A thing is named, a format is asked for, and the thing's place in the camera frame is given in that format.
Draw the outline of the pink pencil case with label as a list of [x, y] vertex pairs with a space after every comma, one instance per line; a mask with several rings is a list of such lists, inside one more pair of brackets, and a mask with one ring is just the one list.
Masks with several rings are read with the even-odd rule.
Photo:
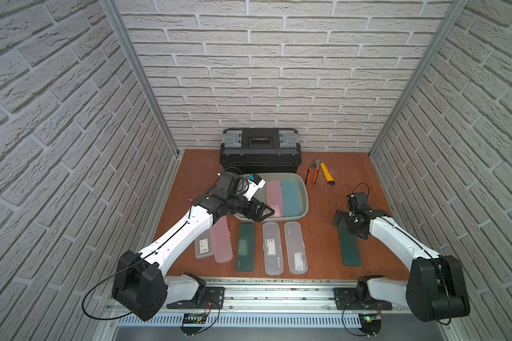
[[266, 184], [267, 205], [274, 210], [273, 217], [284, 217], [282, 188], [279, 181], [269, 181]]

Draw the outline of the light blue pencil case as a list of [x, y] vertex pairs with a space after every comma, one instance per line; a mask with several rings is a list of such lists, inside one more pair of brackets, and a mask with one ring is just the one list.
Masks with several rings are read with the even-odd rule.
[[300, 216], [302, 209], [297, 184], [293, 180], [284, 180], [280, 183], [280, 186], [282, 193], [283, 215], [285, 217]]

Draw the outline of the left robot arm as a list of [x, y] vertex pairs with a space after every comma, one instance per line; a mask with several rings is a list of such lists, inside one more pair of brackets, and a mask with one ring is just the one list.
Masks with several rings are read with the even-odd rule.
[[117, 263], [112, 298], [142, 321], [153, 318], [166, 303], [191, 301], [203, 285], [198, 277], [187, 275], [191, 294], [177, 291], [166, 282], [172, 264], [196, 237], [226, 215], [242, 214], [259, 223], [274, 215], [265, 203], [241, 195], [202, 195], [190, 210], [158, 240], [138, 252], [126, 251]]

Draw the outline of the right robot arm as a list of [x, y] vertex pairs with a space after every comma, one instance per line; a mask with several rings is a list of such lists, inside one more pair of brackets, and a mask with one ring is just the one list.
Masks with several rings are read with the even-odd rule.
[[383, 210], [357, 214], [336, 211], [334, 227], [367, 239], [380, 240], [409, 271], [407, 281], [384, 276], [366, 276], [358, 280], [354, 300], [360, 305], [378, 301], [409, 308], [422, 322], [466, 317], [471, 312], [462, 263], [443, 256], [404, 230]]

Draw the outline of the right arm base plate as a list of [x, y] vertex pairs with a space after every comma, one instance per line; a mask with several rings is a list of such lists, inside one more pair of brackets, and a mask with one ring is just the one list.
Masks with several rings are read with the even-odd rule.
[[370, 310], [392, 311], [393, 306], [387, 301], [378, 301], [371, 298], [355, 287], [340, 287], [333, 289], [336, 309], [342, 310]]

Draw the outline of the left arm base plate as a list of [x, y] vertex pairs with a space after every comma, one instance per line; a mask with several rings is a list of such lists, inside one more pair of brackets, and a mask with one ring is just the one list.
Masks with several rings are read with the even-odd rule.
[[212, 311], [217, 311], [223, 308], [225, 290], [225, 287], [206, 286], [203, 289], [199, 289], [191, 300], [169, 303], [166, 305], [166, 308], [184, 310], [211, 309]]

